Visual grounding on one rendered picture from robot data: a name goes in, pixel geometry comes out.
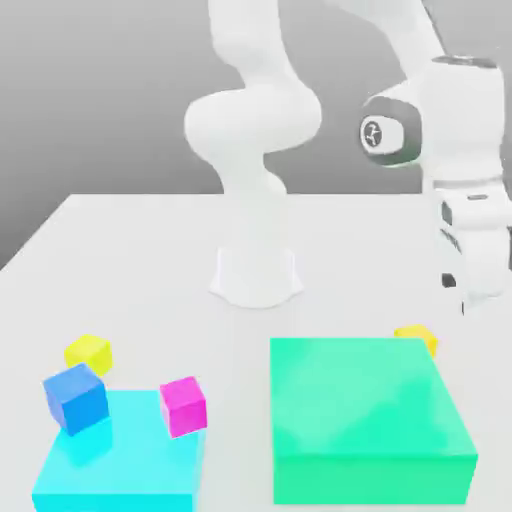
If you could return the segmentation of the small golden yellow cube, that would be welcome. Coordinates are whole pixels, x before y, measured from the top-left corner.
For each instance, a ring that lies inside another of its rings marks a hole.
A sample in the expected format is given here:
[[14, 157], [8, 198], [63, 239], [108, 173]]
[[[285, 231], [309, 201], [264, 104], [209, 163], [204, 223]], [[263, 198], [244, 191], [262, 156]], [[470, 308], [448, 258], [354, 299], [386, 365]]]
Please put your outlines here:
[[401, 338], [418, 338], [426, 345], [432, 358], [435, 357], [438, 347], [437, 337], [424, 325], [413, 324], [398, 327], [394, 330], [395, 337]]

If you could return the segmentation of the small magenta cube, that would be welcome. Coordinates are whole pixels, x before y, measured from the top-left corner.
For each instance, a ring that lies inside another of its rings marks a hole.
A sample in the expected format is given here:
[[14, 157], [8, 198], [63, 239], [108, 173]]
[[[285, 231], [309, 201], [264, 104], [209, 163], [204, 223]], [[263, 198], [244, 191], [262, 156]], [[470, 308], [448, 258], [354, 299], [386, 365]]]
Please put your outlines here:
[[206, 399], [195, 377], [162, 384], [159, 393], [161, 412], [172, 438], [207, 427]]

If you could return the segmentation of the small lemon yellow cube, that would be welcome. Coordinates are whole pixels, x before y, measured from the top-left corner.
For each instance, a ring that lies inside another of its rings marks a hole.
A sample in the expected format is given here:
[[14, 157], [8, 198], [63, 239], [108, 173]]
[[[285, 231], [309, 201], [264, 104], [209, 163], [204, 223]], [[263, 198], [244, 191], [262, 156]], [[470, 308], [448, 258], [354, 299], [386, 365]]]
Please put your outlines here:
[[113, 366], [110, 342], [91, 334], [82, 335], [66, 347], [64, 359], [68, 367], [85, 363], [98, 376], [104, 376]]

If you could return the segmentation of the small blue cube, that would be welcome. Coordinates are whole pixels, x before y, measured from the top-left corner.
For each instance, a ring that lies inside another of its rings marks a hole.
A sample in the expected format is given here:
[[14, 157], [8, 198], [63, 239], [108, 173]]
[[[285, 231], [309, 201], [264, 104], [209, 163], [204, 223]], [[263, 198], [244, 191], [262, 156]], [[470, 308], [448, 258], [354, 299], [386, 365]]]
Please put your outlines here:
[[47, 378], [43, 388], [52, 417], [69, 436], [110, 415], [105, 385], [86, 363]]

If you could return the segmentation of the large green box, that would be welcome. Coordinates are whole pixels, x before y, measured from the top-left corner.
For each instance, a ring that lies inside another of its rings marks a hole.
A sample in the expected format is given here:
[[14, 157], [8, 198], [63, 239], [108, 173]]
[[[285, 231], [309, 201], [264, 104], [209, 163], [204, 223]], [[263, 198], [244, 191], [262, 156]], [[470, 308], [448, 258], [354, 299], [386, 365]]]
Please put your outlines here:
[[270, 342], [273, 500], [462, 505], [478, 453], [424, 341]]

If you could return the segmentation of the large cyan box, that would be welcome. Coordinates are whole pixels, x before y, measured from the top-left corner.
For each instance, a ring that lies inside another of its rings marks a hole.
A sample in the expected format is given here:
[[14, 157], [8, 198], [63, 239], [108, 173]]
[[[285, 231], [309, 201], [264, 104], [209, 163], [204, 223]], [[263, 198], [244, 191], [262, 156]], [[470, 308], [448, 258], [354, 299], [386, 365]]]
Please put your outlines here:
[[36, 512], [196, 512], [206, 431], [171, 438], [156, 391], [107, 398], [107, 419], [56, 436], [32, 490]]

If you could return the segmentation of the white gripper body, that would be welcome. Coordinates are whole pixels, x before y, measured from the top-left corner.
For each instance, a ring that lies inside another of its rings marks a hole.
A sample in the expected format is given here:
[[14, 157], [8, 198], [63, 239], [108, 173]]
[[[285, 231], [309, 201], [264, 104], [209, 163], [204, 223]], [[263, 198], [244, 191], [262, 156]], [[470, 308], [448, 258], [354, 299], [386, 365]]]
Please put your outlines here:
[[511, 274], [511, 233], [508, 227], [459, 230], [440, 228], [444, 258], [441, 285], [457, 289], [462, 301], [485, 301], [501, 296]]

